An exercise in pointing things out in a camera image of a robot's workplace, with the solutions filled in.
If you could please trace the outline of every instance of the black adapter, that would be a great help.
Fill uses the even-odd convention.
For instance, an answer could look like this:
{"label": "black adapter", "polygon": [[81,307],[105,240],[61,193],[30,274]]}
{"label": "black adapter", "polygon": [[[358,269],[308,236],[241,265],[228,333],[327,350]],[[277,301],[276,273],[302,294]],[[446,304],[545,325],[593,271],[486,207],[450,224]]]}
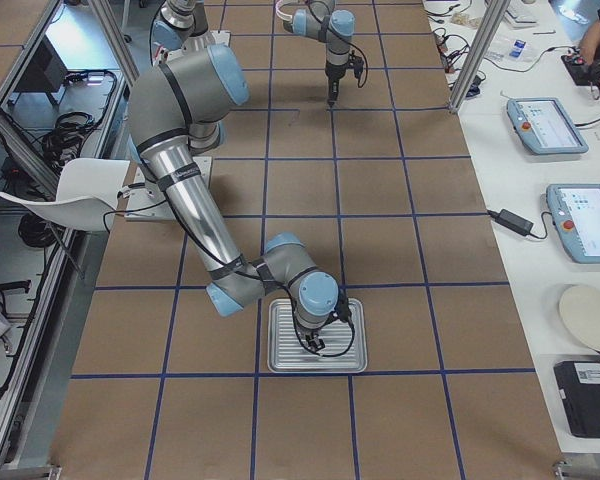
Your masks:
{"label": "black adapter", "polygon": [[518,235],[522,235],[523,237],[529,235],[531,233],[531,229],[533,228],[532,222],[510,212],[509,210],[502,209],[500,210],[500,213],[494,212],[493,210],[487,210],[487,213],[495,220],[496,223],[508,228],[513,232],[516,232]]}

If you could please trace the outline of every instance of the white desk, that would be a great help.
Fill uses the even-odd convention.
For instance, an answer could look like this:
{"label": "white desk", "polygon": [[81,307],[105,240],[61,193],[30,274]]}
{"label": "white desk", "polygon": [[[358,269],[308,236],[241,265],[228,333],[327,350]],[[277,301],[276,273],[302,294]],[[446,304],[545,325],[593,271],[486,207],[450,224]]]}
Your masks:
{"label": "white desk", "polygon": [[[474,3],[466,13],[479,17],[484,4],[481,0]],[[428,2],[427,7],[438,11],[440,2]],[[537,0],[528,8],[539,20],[537,27],[514,30],[503,22],[498,34],[525,40],[538,53],[548,47],[572,44],[546,0]],[[475,35],[475,30],[448,21],[444,25],[431,23],[432,29],[439,27],[469,42]],[[556,33],[534,35],[551,30]],[[450,39],[448,46],[453,50],[462,42]],[[547,210],[544,192],[548,184],[600,183],[600,122],[581,130],[589,144],[586,154],[532,155],[513,131],[505,112],[507,99],[501,91],[514,98],[557,97],[575,123],[599,118],[600,100],[592,98],[588,87],[573,84],[560,60],[564,53],[564,49],[546,53],[527,73],[502,71],[483,61],[480,70],[487,79],[480,86],[482,93],[465,100],[459,111],[487,208],[506,208],[533,221],[538,235],[542,234],[540,214]],[[500,65],[525,69],[530,63],[505,60]],[[565,453],[600,453],[600,440],[577,438],[569,432],[553,375],[553,366],[560,361],[600,358],[569,334],[557,308],[560,295],[570,285],[587,284],[600,289],[600,265],[572,262],[552,225],[548,225],[549,236],[544,241],[524,239],[495,223],[493,228],[560,448]]]}

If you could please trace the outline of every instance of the silver tray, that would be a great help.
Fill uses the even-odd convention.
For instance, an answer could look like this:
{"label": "silver tray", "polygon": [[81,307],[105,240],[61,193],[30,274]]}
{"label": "silver tray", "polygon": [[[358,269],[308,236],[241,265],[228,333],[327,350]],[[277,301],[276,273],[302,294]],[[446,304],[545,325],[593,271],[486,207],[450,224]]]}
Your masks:
{"label": "silver tray", "polygon": [[[367,368],[367,344],[364,333],[364,313],[362,303],[349,299],[351,319],[356,337],[351,349],[341,357],[325,358],[312,355],[298,343],[293,328],[289,299],[281,298],[271,302],[269,307],[269,358],[272,372],[314,372],[314,373],[359,373]],[[322,354],[342,352],[351,341],[351,329],[346,323],[337,321],[320,331],[325,348]]]}

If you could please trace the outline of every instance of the round plate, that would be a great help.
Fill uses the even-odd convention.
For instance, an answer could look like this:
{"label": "round plate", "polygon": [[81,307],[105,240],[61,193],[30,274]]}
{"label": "round plate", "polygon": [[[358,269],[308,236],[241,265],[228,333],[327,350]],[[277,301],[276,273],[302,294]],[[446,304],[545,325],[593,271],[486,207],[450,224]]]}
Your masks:
{"label": "round plate", "polygon": [[600,290],[586,285],[570,287],[560,297],[558,308],[571,334],[600,352]]}

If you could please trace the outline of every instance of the white screen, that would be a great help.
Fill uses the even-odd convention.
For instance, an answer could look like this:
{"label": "white screen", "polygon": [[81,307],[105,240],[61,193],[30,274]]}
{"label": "white screen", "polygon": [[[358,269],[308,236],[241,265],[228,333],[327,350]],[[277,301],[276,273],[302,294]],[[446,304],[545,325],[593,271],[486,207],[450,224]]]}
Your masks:
{"label": "white screen", "polygon": [[579,147],[578,138],[571,131],[556,104],[548,100],[519,102],[532,131],[544,148]]}
{"label": "white screen", "polygon": [[600,257],[600,188],[561,188],[560,194],[576,226],[584,254]]}

